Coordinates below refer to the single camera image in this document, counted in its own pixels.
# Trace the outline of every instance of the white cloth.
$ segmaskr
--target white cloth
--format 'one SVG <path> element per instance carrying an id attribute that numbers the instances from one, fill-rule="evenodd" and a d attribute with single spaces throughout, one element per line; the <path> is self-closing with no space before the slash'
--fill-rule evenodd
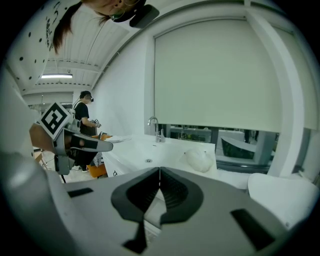
<path id="1" fill-rule="evenodd" d="M 118 143 L 118 142 L 126 142 L 131 140 L 131 136 L 112 136 L 111 138 L 106 138 L 106 142 Z"/>
<path id="2" fill-rule="evenodd" d="M 6 59 L 21 91 L 27 91 L 34 86 L 43 74 L 49 53 L 55 50 L 53 48 L 55 29 L 67 9 L 79 1 L 47 1 L 12 43 Z"/>

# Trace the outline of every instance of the white wall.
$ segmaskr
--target white wall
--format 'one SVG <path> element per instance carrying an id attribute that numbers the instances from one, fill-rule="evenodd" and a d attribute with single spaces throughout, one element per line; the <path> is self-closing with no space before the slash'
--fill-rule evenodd
<path id="1" fill-rule="evenodd" d="M 149 42 L 147 36 L 139 36 L 130 42 L 94 88 L 94 109 L 102 125 L 98 132 L 120 136 L 145 133 L 153 102 L 152 89 L 145 88 L 145 83 L 153 79 L 150 72 L 146 72 L 146 63 L 152 65 L 147 58 L 147 52 L 152 54 L 152 49 L 150 53 L 147 47 Z M 146 102 L 145 107 L 145 99 L 149 97 L 152 100 Z"/>
<path id="2" fill-rule="evenodd" d="M 144 134 L 154 135 L 155 126 L 148 126 L 148 120 L 155 115 L 155 39 L 151 35 L 145 35 L 145 40 Z"/>

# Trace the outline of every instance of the window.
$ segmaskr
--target window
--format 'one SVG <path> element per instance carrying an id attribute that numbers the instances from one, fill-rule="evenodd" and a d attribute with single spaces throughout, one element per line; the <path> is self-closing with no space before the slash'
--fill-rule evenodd
<path id="1" fill-rule="evenodd" d="M 267 173 L 277 150 L 279 133 L 225 127 L 162 124 L 167 138 L 215 144 L 218 169 Z"/>

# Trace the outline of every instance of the white sink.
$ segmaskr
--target white sink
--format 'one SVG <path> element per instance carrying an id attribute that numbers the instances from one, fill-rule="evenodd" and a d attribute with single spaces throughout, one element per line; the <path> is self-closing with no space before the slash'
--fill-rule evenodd
<path id="1" fill-rule="evenodd" d="M 152 167 L 175 168 L 211 179 L 218 177 L 214 144 L 174 138 L 156 142 L 155 136 L 151 135 L 130 137 L 131 140 L 114 143 L 112 151 L 102 153 L 109 177 Z M 195 171 L 187 163 L 185 152 L 195 147 L 205 150 L 214 160 L 214 164 L 205 173 Z"/>

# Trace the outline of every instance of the vr headset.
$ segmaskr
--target vr headset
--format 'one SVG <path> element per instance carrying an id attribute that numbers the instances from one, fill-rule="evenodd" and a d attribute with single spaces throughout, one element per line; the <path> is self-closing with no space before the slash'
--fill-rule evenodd
<path id="1" fill-rule="evenodd" d="M 150 4 L 145 5 L 146 0 L 140 0 L 134 9 L 129 12 L 126 12 L 122 17 L 117 19 L 112 19 L 115 23 L 125 22 L 133 17 L 130 20 L 130 27 L 143 29 L 149 23 L 151 23 L 159 14 L 160 12 Z"/>

